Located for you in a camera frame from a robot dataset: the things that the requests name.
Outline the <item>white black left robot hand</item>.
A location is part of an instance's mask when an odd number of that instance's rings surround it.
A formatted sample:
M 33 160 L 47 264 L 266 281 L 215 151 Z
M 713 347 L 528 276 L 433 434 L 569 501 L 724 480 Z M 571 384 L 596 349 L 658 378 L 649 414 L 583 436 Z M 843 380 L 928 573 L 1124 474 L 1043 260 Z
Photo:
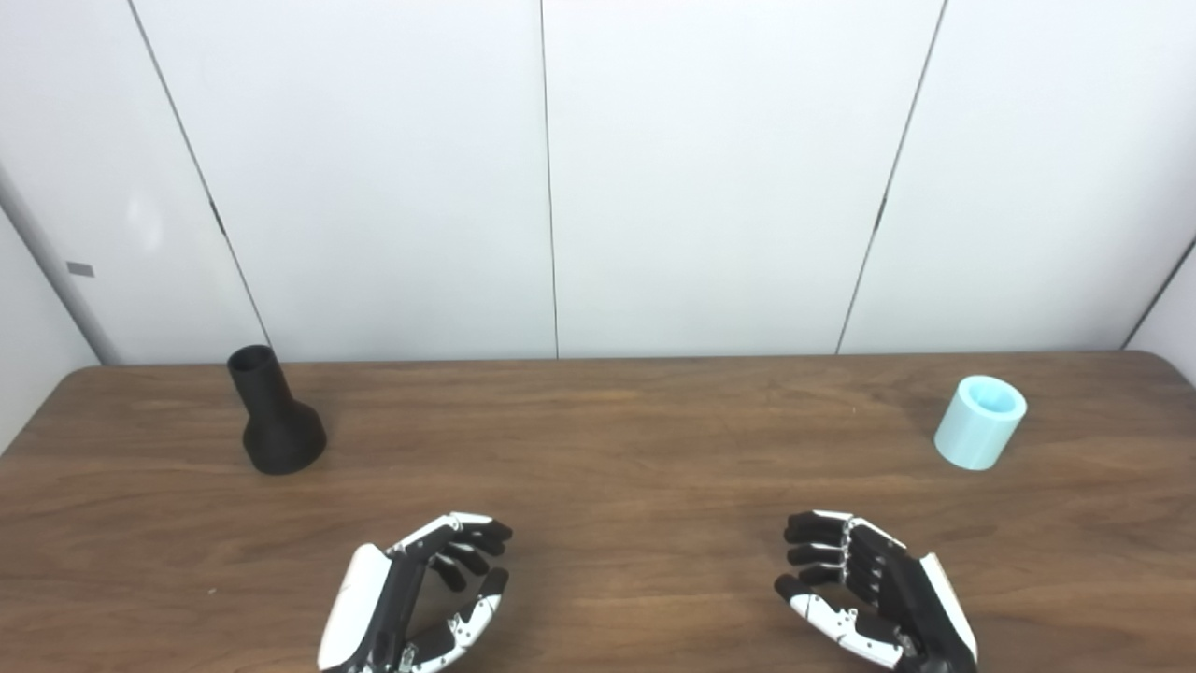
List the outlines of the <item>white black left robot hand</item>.
M 444 672 L 492 625 L 509 574 L 487 559 L 513 537 L 492 516 L 448 512 L 396 544 L 359 546 L 347 567 L 321 635 L 321 672 Z M 411 635 L 423 579 L 434 571 L 448 591 L 481 580 L 476 596 L 441 622 Z

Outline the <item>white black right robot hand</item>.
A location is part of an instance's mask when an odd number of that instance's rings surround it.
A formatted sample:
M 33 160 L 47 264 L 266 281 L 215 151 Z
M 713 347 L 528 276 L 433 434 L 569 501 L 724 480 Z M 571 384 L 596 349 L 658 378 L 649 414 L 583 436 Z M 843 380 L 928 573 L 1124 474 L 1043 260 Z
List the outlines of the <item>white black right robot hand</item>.
M 977 672 L 974 626 L 936 553 L 841 510 L 803 510 L 783 531 L 787 561 L 775 591 L 846 651 L 891 672 Z

